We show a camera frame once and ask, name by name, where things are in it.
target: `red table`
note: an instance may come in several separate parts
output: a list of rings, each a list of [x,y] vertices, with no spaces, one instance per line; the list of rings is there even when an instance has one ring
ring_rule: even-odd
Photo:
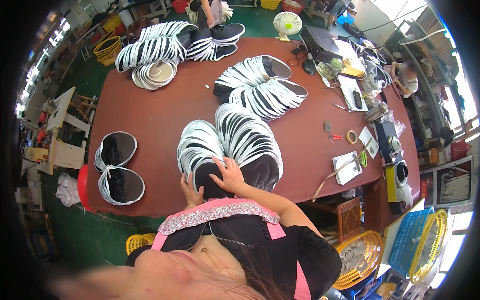
[[[126,131],[136,137],[138,149],[126,166],[145,181],[143,198],[129,206],[114,206],[100,196],[97,181],[100,173],[88,170],[88,199],[90,206],[100,212],[129,216],[168,216],[183,210],[186,205],[180,188],[180,171],[176,150],[184,127],[192,120],[202,119],[214,124],[218,98],[212,94],[215,80],[229,66],[247,57],[269,54],[284,62],[296,63],[291,43],[270,38],[242,38],[239,50],[218,62],[186,61],[178,68],[177,76],[167,86],[149,91],[135,86],[131,72],[111,71],[103,86],[92,128],[89,165],[94,165],[94,153],[102,138],[114,131]],[[304,86],[309,95],[299,108],[269,123],[280,146],[284,175],[274,192],[295,203],[312,197],[320,183],[332,173],[332,158],[352,151],[361,151],[361,143],[351,145],[345,139],[349,130],[358,134],[366,125],[363,112],[349,113],[332,104],[344,106],[339,91],[323,90],[320,76],[307,75],[301,66],[291,67],[291,81]],[[420,174],[415,152],[415,141],[402,100],[386,89],[388,105],[395,118],[405,123],[407,130],[400,141],[407,150],[406,159],[410,178],[420,190]],[[332,123],[332,134],[343,140],[330,143],[324,131],[324,121]],[[360,176],[344,186],[330,178],[319,197],[366,185],[383,177],[380,155],[369,158],[368,167]]]

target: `white fan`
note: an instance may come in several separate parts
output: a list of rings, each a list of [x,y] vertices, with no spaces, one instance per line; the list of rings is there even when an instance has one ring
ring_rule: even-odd
[[[281,12],[273,19],[273,26],[278,31],[278,39],[289,42],[287,36],[297,34],[303,23],[301,18],[292,12]]]

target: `woman's hand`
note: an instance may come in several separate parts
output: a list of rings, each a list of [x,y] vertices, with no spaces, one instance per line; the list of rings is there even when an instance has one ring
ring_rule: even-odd
[[[239,165],[237,165],[234,159],[224,157],[223,159],[227,165],[227,168],[225,168],[218,158],[212,157],[212,159],[220,169],[223,181],[213,174],[210,174],[210,177],[223,190],[237,194],[239,188],[245,184]]]
[[[185,193],[185,197],[187,198],[187,203],[190,204],[187,208],[194,208],[195,206],[201,205],[204,203],[204,187],[201,186],[198,189],[198,194],[195,193],[195,189],[193,188],[193,173],[190,173],[188,176],[188,182],[186,181],[187,174],[183,173],[180,186],[183,192]]]
[[[215,24],[215,18],[213,15],[207,18],[207,23],[208,23],[208,28],[212,28],[213,25]]]

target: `roll of tape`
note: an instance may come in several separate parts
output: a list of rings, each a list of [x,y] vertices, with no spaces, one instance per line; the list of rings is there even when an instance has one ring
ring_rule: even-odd
[[[359,140],[359,137],[357,136],[357,133],[355,131],[350,130],[349,132],[347,132],[347,141],[350,144],[355,144],[358,140]]]

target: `yellow plastic basket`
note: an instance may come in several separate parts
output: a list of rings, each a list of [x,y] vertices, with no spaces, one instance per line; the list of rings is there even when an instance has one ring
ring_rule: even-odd
[[[282,0],[260,0],[260,5],[266,10],[274,11],[278,8],[278,5]]]
[[[155,241],[156,233],[134,234],[127,239],[125,245],[127,255],[146,245],[152,245]]]
[[[120,25],[121,19],[120,15],[117,14],[116,16],[112,17],[110,20],[108,20],[105,25],[103,25],[103,29],[105,29],[106,32],[112,32],[117,29],[117,27]]]
[[[382,236],[378,232],[369,230],[361,233],[339,245],[336,248],[337,252],[341,253],[345,247],[357,241],[358,239],[362,239],[365,243],[367,253],[365,260],[368,264],[368,267],[365,269],[365,271],[357,271],[355,268],[348,273],[340,275],[337,281],[333,284],[333,287],[338,290],[351,288],[367,278],[368,275],[370,275],[377,267],[378,258],[380,256],[380,246],[382,245]]]
[[[99,41],[98,41],[98,44],[95,46],[95,51],[98,51],[98,49],[100,49],[100,47],[98,47],[98,45],[102,44],[103,42],[105,42],[106,40],[108,40],[109,38],[112,38],[116,36],[115,34],[115,31],[112,31],[112,32],[109,32],[107,33],[106,35],[104,35]]]
[[[110,47],[100,50],[100,48],[102,48],[102,46],[110,40],[114,40],[115,42]],[[120,37],[114,36],[114,37],[105,39],[101,43],[98,43],[98,45],[93,50],[93,54],[96,55],[96,60],[98,62],[101,62],[103,63],[104,66],[108,67],[109,65],[115,62],[120,51],[121,51]]]
[[[425,242],[427,241],[428,233],[432,226],[437,223],[437,237],[435,238],[435,242],[433,243],[432,250],[430,251],[430,259],[428,262],[423,266],[418,266],[421,253],[423,247],[425,246]],[[430,214],[427,217],[427,222],[425,227],[423,228],[419,245],[417,250],[415,251],[415,256],[413,257],[412,265],[410,270],[408,271],[408,276],[410,277],[410,281],[413,284],[417,284],[421,282],[425,277],[428,275],[430,270],[432,269],[433,265],[435,264],[438,255],[440,254],[440,250],[442,249],[442,244],[444,242],[445,233],[447,231],[447,212],[444,209],[439,210],[434,214]]]

